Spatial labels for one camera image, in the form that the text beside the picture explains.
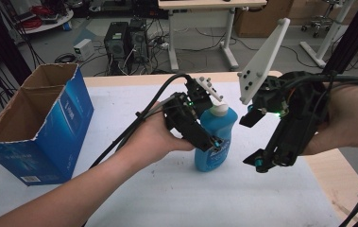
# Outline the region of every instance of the white table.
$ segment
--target white table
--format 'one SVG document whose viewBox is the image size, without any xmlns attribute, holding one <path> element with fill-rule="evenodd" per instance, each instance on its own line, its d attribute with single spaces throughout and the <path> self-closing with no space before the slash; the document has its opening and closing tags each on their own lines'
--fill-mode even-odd
<svg viewBox="0 0 358 227">
<path fill-rule="evenodd" d="M 169 76 L 85 78 L 94 115 L 74 176 L 91 165 Z M 191 76 L 211 77 L 239 116 L 246 113 L 238 100 L 236 73 Z M 185 91 L 183 83 L 169 86 L 162 98 Z M 338 225 L 358 201 L 358 176 L 338 150 L 299 158 L 295 166 L 266 174 L 242 164 L 265 147 L 278 120 L 270 115 L 252 129 L 235 124 L 228 159 L 209 173 L 196 171 L 193 152 L 170 153 L 124 183 L 88 226 Z M 0 215 L 55 187 L 26 187 L 0 166 Z"/>
<path fill-rule="evenodd" d="M 161 1 L 159 8 L 169 10 L 169 60 L 171 70 L 178 72 L 179 65 L 175 50 L 174 29 L 186 27 L 225 27 L 225 40 L 220 43 L 224 55 L 230 63 L 230 70 L 238 68 L 238 63 L 229 48 L 232 23 L 235 8 L 240 7 L 260 7 L 265 5 L 265 0 L 180 0 L 180 1 Z M 186 13 L 175 13 L 176 9 L 226 9 L 197 11 Z"/>
</svg>

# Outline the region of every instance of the dish soap bottle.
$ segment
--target dish soap bottle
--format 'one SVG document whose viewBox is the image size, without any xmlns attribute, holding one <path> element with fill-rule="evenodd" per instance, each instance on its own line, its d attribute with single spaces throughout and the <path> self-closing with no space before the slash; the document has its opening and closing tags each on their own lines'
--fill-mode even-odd
<svg viewBox="0 0 358 227">
<path fill-rule="evenodd" d="M 207 151 L 196 149 L 196 168 L 208 172 L 218 168 L 228 156 L 231 129 L 237 120 L 237 113 L 225 102 L 213 101 L 213 106 L 200 117 L 201 126 L 210 134 L 222 139 L 220 149 L 210 148 Z"/>
</svg>

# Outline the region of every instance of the gray floor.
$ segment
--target gray floor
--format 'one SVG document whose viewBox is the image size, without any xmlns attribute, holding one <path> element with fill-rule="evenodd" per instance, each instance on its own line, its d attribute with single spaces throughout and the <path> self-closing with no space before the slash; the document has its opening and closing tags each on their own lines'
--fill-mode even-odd
<svg viewBox="0 0 358 227">
<path fill-rule="evenodd" d="M 73 46 L 82 39 L 92 39 L 95 46 L 103 45 L 103 36 L 106 34 L 108 24 L 111 21 L 129 21 L 129 18 L 90 19 L 88 21 L 85 19 L 74 18 L 72 20 L 73 29 L 71 31 L 63 31 L 59 28 L 54 28 L 41 33 L 32 34 L 29 38 L 38 55 L 41 56 L 45 62 L 51 63 L 61 54 L 73 53 Z M 167 22 L 161 20 L 161 26 L 154 23 L 148 30 L 148 35 L 152 38 L 155 35 L 162 35 L 162 33 L 166 34 L 167 32 Z M 224 28 L 187 28 L 177 30 L 175 32 L 177 37 L 177 53 L 180 71 L 189 74 L 194 72 L 229 71 L 229 65 L 217 47 L 203 51 L 181 50 L 202 49 L 215 45 L 219 40 L 218 36 L 224 34 Z M 301 32 L 299 26 L 290 26 L 282 45 L 292 48 L 295 52 L 297 52 L 298 58 L 301 62 L 312 67 L 299 63 L 295 52 L 286 48 L 281 48 L 272 66 L 272 70 L 278 70 L 283 73 L 299 70 L 311 73 L 321 72 L 321 69 L 315 67 L 313 61 L 298 44 L 300 41 L 306 41 L 313 49 L 317 50 L 323 40 L 323 37 L 324 33 L 322 33 L 321 38 L 315 39 L 312 38 L 312 32 Z M 240 40 L 243 43 L 231 41 L 232 45 L 230 48 L 234 57 L 240 64 L 240 69 L 242 69 L 256 53 L 256 50 L 250 50 L 248 47 L 258 49 L 264 43 L 265 39 L 242 38 Z M 19 44 L 19 49 L 25 57 L 28 65 L 31 69 L 34 69 L 34 63 L 27 45 Z M 108 63 L 107 57 L 104 56 L 106 51 L 104 48 L 97 49 L 98 50 L 93 55 L 93 58 L 98 56 L 100 57 L 94 59 L 93 61 L 89 61 L 81 68 L 84 77 L 91 77 L 95 74 L 101 73 L 106 68 Z M 329 50 L 327 57 L 324 59 L 327 59 L 330 54 L 331 51 Z M 160 51 L 157 54 L 157 59 L 159 64 L 158 69 L 169 72 L 170 66 L 167 59 L 167 52 L 165 50 Z M 0 68 L 4 69 L 9 79 L 13 82 L 14 79 L 9 75 L 9 71 L 5 68 L 2 62 L 0 62 Z M 358 76 L 358 69 L 351 69 L 347 71 L 347 74 Z M 341 148 L 340 150 L 358 173 L 358 148 Z"/>
</svg>

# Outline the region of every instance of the bottle label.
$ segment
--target bottle label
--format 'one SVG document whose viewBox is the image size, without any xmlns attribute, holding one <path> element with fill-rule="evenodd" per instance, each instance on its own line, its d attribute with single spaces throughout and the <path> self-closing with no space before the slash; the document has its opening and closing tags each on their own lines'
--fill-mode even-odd
<svg viewBox="0 0 358 227">
<path fill-rule="evenodd" d="M 207 152 L 211 154 L 208 156 L 207 163 L 209 166 L 219 165 L 223 161 L 225 161 L 229 147 L 230 147 L 230 140 L 223 140 L 220 144 L 221 149 L 215 150 L 214 148 L 210 148 Z"/>
</svg>

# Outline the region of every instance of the human arm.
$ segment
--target human arm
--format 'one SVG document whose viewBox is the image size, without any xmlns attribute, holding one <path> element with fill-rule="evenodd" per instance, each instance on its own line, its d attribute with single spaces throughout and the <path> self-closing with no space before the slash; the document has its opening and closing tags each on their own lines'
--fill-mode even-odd
<svg viewBox="0 0 358 227">
<path fill-rule="evenodd" d="M 193 146 L 174 137 L 156 113 L 109 159 L 0 218 L 0 226 L 81 226 L 122 183 L 169 151 Z"/>
<path fill-rule="evenodd" d="M 329 122 L 319 126 L 303 155 L 333 148 L 358 148 L 358 86 L 339 86 L 331 92 Z"/>
</svg>

